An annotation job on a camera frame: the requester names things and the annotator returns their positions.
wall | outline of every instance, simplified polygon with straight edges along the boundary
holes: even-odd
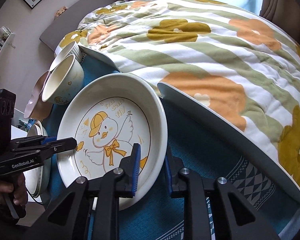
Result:
[[[17,95],[15,107],[24,112],[38,78],[49,69],[53,51],[39,41],[41,33],[51,24],[54,14],[78,0],[41,0],[32,10],[23,0],[7,0],[0,9],[0,27],[16,33],[13,45],[0,60],[0,89]]]

dish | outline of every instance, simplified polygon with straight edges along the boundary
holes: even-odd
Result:
[[[116,66],[116,64],[108,56],[104,55],[103,53],[101,53],[99,51],[89,49],[89,48],[86,48],[86,47],[81,46],[81,45],[79,45],[79,48],[83,53],[85,53],[85,54],[87,54],[91,57],[94,57],[98,60],[101,60],[102,62],[107,63],[109,66],[113,67],[118,72],[121,72],[118,69],[118,67]]]
[[[279,163],[260,150],[241,130],[204,104],[165,82],[159,82],[158,89],[164,99],[172,102],[187,115],[235,147],[290,197],[300,203],[298,184]]]
[[[25,109],[24,118],[42,120],[47,118],[50,114],[52,103],[42,101],[42,91],[49,76],[50,71],[47,70],[34,85],[30,100]]]
[[[79,176],[103,176],[130,155],[133,143],[141,144],[138,190],[133,199],[120,199],[120,209],[125,209],[139,201],[159,175],[167,121],[158,96],[145,81],[115,73],[94,80],[70,103],[58,131],[58,139],[68,137],[78,146],[57,155],[66,187]]]
[[[74,54],[65,57],[55,68],[42,92],[42,101],[68,104],[81,90],[84,73]]]
[[[42,127],[42,124],[39,121],[36,121],[31,126],[27,137],[35,135],[48,135],[47,131]],[[26,187],[34,198],[37,198],[47,189],[50,178],[50,168],[51,159],[47,159],[44,161],[44,166],[23,172],[26,177]]]
[[[70,54],[74,54],[75,59],[78,62],[81,62],[82,59],[82,53],[79,49],[78,44],[75,41],[72,41],[71,43],[69,43],[67,46],[65,46],[60,53],[55,57],[55,59],[53,60],[51,66],[50,66],[50,72],[52,72],[59,64],[60,62],[67,56],[69,56]]]

wall shelf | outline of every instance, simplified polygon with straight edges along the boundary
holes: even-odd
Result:
[[[8,48],[16,48],[13,44],[12,44],[12,41],[14,39],[14,36],[16,34],[15,33],[11,33],[9,35],[9,37],[7,38],[7,40],[5,41],[4,45],[2,46],[2,49],[0,50],[0,61],[1,59],[4,57],[4,54],[6,54],[6,51],[8,50]]]

pink bowl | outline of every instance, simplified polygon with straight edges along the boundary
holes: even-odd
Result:
[[[42,120],[49,116],[52,108],[52,103],[42,101],[42,91],[49,76],[50,71],[47,70],[34,85],[31,93],[31,98],[25,109],[25,118]]]

white ceramic plate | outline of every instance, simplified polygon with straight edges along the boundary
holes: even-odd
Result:
[[[138,190],[133,199],[120,199],[120,209],[139,201],[161,170],[168,140],[167,121],[154,90],[142,79],[116,73],[91,82],[68,106],[58,139],[73,137],[75,150],[57,154],[63,183],[77,177],[94,179],[119,166],[141,145]]]
[[[47,136],[47,131],[39,121],[36,121],[28,131],[27,137],[43,135]],[[50,178],[51,159],[44,161],[44,166],[23,172],[26,177],[26,187],[29,193],[37,198],[48,186]]]
[[[300,187],[282,166],[273,161],[246,135],[221,115],[206,107],[191,96],[165,82],[158,83],[158,89],[164,99],[172,102],[207,129],[233,145],[253,165],[280,186],[290,197],[300,203]]]
[[[87,54],[87,55],[89,55],[89,56],[91,56],[91,57],[94,57],[94,58],[96,58],[96,59],[98,59],[98,60],[101,60],[102,62],[104,62],[104,63],[110,65],[111,67],[113,67],[115,70],[121,72],[121,71],[118,69],[118,67],[116,66],[116,64],[112,61],[112,59],[110,59],[110,58],[109,58],[108,56],[106,56],[105,54],[103,54],[103,53],[101,53],[101,52],[99,52],[99,51],[93,50],[93,49],[86,48],[86,47],[81,46],[81,45],[79,45],[79,48],[80,48],[80,50],[81,50],[83,53],[85,53],[85,54]]]

